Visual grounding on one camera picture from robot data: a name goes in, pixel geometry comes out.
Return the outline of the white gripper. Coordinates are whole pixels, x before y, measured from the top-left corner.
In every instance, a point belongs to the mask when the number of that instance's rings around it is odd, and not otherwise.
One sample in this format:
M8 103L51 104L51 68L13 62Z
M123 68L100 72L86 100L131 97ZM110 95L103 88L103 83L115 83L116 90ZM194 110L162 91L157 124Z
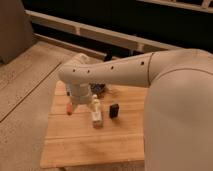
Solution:
M72 111L79 105L89 105L92 101L92 92L89 84L66 84L67 95L70 97Z

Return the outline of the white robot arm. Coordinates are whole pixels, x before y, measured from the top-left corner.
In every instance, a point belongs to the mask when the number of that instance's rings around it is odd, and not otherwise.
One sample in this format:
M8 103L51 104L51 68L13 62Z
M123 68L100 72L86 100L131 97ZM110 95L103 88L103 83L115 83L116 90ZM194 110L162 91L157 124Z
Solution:
M76 105L91 83L146 87L145 171L213 171L213 53L176 49L90 64L77 54L59 78Z

